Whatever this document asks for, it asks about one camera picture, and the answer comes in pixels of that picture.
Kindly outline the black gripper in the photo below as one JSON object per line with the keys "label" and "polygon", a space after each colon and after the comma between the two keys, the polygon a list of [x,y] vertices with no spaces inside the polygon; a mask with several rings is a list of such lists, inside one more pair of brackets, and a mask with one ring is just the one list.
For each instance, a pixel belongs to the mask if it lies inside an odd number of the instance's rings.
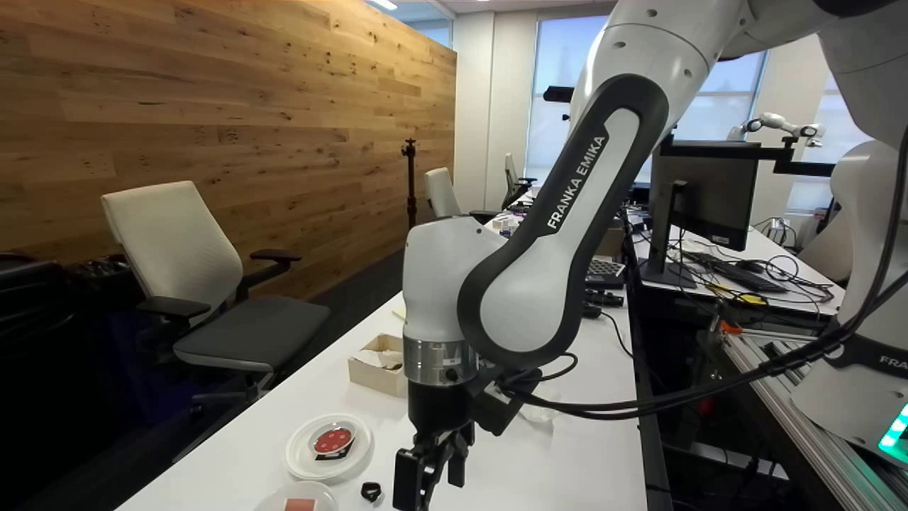
{"label": "black gripper", "polygon": [[465,486],[465,459],[474,446],[472,393],[465,386],[409,386],[409,420],[415,425],[415,443],[395,454],[395,490],[391,504],[398,511],[429,511],[435,486],[442,467],[445,435],[450,436],[447,483]]}

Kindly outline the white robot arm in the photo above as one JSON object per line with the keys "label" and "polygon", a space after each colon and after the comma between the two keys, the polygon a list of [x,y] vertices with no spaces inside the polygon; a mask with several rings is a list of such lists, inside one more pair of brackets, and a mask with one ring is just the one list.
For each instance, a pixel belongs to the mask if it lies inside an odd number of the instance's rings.
{"label": "white robot arm", "polygon": [[670,145],[721,58],[818,37],[869,132],[838,166],[856,267],[831,327],[764,362],[806,366],[795,403],[811,423],[904,459],[904,33],[908,0],[618,0],[572,88],[572,124],[524,220],[508,236],[469,216],[409,230],[402,362],[415,443],[395,459],[401,511],[429,511],[465,480],[479,392],[534,371],[575,338],[581,277],[635,175]]}

